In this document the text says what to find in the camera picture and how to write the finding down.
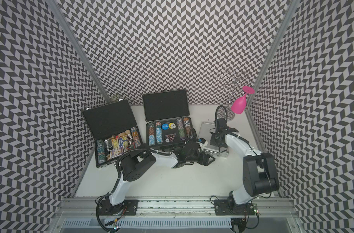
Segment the silver aluminium poker case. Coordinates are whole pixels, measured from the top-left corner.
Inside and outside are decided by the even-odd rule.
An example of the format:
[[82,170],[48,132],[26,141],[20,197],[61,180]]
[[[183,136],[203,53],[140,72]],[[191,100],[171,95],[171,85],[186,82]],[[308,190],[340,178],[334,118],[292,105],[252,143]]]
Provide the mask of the silver aluminium poker case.
[[203,138],[206,140],[206,142],[208,143],[207,146],[204,147],[204,152],[214,156],[214,157],[221,157],[221,158],[227,158],[229,155],[229,151],[225,151],[223,152],[223,149],[219,149],[217,146],[213,146],[210,144],[210,140],[211,140],[211,136],[212,134],[210,132],[214,132],[215,131],[215,125],[212,122],[202,122],[201,123],[201,127],[200,127],[200,131],[199,131],[199,138]]

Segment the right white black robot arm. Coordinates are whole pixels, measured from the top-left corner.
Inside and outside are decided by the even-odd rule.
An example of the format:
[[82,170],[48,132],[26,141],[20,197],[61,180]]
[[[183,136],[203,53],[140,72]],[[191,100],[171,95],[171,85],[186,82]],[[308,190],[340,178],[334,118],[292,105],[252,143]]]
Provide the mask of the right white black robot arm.
[[249,141],[239,135],[236,128],[227,125],[228,112],[220,105],[215,111],[215,131],[211,133],[210,144],[219,152],[231,149],[242,160],[242,185],[229,193],[228,210],[236,215],[247,212],[251,201],[262,195],[278,191],[280,183],[274,156],[253,148]]

